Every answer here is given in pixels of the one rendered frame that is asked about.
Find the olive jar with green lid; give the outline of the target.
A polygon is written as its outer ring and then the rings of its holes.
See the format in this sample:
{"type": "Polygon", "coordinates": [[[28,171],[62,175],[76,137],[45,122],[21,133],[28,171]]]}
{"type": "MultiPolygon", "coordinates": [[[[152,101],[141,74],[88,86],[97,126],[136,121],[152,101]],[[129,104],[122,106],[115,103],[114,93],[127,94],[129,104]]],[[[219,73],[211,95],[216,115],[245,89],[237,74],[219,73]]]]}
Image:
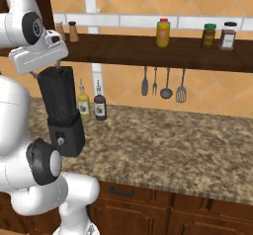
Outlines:
{"type": "Polygon", "coordinates": [[[211,49],[215,37],[216,24],[205,24],[202,36],[201,48],[211,49]]]}

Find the brown shaker with black cap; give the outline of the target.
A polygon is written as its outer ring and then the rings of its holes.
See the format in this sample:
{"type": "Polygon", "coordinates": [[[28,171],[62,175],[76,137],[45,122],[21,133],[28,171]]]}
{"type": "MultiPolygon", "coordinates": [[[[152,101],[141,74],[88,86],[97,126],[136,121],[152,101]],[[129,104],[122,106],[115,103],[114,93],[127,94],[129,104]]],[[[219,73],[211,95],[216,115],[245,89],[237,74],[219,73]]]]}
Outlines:
{"type": "Polygon", "coordinates": [[[69,39],[72,42],[79,41],[79,37],[78,37],[77,29],[76,29],[76,23],[74,21],[70,21],[68,25],[69,25],[69,39]]]}

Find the grey hanging ladle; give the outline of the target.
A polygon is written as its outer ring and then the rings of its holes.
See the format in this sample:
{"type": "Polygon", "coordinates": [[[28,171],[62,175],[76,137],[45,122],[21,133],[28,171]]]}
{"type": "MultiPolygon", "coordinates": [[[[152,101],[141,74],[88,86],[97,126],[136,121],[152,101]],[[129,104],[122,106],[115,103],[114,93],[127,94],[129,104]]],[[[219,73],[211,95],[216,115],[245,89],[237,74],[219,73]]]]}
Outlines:
{"type": "MultiPolygon", "coordinates": [[[[170,75],[170,68],[167,68],[166,83],[169,83],[169,75],[170,75]]],[[[170,99],[172,95],[173,95],[173,92],[168,86],[166,86],[160,91],[160,96],[163,99],[170,99]]]]}

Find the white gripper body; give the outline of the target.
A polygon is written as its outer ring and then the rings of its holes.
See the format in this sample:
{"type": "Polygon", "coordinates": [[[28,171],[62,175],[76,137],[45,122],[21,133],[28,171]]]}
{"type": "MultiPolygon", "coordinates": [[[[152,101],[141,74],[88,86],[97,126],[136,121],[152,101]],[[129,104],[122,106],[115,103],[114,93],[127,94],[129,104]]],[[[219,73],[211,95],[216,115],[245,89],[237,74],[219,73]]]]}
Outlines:
{"type": "Polygon", "coordinates": [[[46,66],[54,61],[61,60],[68,55],[68,49],[64,41],[56,42],[47,49],[38,52],[28,51],[24,47],[12,49],[9,58],[13,61],[17,72],[21,75],[46,66]]]}

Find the black blender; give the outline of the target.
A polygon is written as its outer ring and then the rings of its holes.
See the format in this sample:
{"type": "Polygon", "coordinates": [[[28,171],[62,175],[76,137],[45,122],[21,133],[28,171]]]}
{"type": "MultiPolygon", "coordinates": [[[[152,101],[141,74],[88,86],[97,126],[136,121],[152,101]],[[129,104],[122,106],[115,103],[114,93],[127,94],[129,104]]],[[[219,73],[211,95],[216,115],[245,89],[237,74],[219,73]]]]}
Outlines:
{"type": "Polygon", "coordinates": [[[51,66],[39,74],[38,83],[48,115],[51,143],[62,156],[77,157],[85,145],[85,133],[76,107],[72,67],[51,66]]]}

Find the grey hanging slotted spatula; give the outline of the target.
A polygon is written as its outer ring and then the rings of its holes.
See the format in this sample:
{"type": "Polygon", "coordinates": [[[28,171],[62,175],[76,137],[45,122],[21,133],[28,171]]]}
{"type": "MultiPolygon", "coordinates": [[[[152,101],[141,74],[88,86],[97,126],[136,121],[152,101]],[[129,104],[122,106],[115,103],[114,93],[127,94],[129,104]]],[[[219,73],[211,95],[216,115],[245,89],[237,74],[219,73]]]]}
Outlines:
{"type": "MultiPolygon", "coordinates": [[[[183,70],[182,72],[182,78],[185,78],[185,73],[186,70],[183,70]]],[[[185,103],[186,102],[186,97],[187,97],[187,91],[186,88],[184,87],[184,80],[181,80],[181,85],[178,87],[176,91],[176,102],[177,103],[185,103]]]]}

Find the brown wooden drawer front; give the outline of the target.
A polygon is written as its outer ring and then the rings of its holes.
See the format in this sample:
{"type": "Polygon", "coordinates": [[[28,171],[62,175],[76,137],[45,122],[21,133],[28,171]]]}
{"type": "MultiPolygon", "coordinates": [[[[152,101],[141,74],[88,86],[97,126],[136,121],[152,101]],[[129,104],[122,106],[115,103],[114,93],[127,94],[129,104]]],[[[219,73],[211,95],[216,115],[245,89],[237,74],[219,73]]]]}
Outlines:
{"type": "Polygon", "coordinates": [[[100,181],[100,195],[124,200],[150,201],[152,196],[152,190],[100,181]],[[110,194],[109,193],[110,186],[113,186],[116,190],[125,192],[128,192],[129,190],[134,190],[134,196],[121,196],[116,194],[110,194]]]}
{"type": "Polygon", "coordinates": [[[253,206],[242,203],[171,194],[170,205],[177,210],[253,221],[253,206]]]}

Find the dark sauce bottle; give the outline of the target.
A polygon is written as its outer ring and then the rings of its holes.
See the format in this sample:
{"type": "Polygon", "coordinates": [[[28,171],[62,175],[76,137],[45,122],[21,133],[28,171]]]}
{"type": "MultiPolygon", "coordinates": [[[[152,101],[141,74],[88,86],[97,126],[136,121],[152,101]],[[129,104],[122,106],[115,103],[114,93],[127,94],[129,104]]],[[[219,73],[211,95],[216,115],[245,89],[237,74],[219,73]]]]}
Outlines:
{"type": "Polygon", "coordinates": [[[107,105],[106,98],[102,95],[102,88],[100,82],[96,86],[97,95],[94,97],[95,116],[97,120],[107,119],[107,105]]]}

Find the yellow bottle with red cap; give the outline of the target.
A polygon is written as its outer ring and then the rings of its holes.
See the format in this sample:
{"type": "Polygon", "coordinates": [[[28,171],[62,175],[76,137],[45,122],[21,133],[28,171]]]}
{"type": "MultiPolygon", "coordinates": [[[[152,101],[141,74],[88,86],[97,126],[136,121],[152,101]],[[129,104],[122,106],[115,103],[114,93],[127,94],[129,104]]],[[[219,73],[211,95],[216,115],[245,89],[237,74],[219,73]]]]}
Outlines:
{"type": "Polygon", "coordinates": [[[170,22],[167,18],[161,18],[156,27],[156,45],[166,47],[169,43],[170,22]]]}

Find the brown shaker with grey cap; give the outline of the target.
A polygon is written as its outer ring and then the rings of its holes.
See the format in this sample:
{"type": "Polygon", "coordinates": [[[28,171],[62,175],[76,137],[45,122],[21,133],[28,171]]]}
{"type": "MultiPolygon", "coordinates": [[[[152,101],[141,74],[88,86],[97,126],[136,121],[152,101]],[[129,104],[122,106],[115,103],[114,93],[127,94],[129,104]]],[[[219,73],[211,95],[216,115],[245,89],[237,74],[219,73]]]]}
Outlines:
{"type": "Polygon", "coordinates": [[[65,40],[65,33],[62,22],[55,23],[55,30],[61,35],[62,40],[65,40]]]}

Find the brown jar with black lid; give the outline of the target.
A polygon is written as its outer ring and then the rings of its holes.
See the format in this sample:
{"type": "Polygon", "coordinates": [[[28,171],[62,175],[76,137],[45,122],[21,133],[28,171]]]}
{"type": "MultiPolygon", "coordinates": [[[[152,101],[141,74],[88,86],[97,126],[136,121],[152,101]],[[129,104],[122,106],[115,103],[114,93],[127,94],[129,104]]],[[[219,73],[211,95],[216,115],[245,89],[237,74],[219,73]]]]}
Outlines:
{"type": "Polygon", "coordinates": [[[225,22],[221,30],[218,47],[225,50],[233,50],[233,44],[236,37],[237,24],[235,22],[225,22]]]}

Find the dark wooden shelf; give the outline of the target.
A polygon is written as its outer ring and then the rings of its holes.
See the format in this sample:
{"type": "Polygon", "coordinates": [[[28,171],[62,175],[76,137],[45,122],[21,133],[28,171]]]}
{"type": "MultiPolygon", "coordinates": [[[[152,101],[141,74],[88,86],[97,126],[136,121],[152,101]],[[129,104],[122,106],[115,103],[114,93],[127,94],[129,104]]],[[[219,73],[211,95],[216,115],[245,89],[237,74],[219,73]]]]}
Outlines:
{"type": "Polygon", "coordinates": [[[237,40],[233,50],[201,48],[200,39],[170,38],[167,47],[155,37],[81,34],[68,41],[65,61],[156,66],[253,73],[253,40],[237,40]]]}

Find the yellow oil bottle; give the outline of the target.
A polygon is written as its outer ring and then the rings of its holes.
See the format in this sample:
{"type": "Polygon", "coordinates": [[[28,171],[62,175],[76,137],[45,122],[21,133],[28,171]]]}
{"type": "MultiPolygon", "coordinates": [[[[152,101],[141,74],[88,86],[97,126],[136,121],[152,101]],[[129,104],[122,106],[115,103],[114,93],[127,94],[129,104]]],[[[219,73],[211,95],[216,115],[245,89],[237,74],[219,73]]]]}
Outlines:
{"type": "Polygon", "coordinates": [[[85,93],[82,80],[79,80],[79,95],[77,96],[77,106],[82,118],[91,117],[90,99],[85,93]]]}

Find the grey hanging fork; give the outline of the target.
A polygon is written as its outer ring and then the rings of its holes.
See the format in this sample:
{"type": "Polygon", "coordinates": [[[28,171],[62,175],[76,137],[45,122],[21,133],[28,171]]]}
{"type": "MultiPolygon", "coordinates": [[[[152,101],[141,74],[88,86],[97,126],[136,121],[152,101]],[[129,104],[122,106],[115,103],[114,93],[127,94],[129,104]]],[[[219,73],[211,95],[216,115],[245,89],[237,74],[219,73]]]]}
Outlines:
{"type": "Polygon", "coordinates": [[[152,95],[153,96],[156,96],[156,93],[157,93],[156,77],[157,77],[157,67],[154,67],[154,81],[153,81],[153,85],[152,85],[152,95]]]}

